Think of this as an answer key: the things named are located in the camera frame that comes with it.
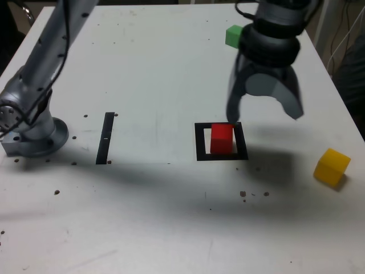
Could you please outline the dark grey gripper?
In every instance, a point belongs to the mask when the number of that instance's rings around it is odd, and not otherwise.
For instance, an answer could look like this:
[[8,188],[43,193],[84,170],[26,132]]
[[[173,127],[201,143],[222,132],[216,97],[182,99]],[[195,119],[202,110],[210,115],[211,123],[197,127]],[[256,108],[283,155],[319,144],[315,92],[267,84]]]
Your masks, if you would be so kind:
[[301,89],[291,65],[249,58],[238,53],[230,73],[226,104],[226,117],[230,124],[238,122],[240,101],[246,93],[276,99],[294,120],[304,115]]

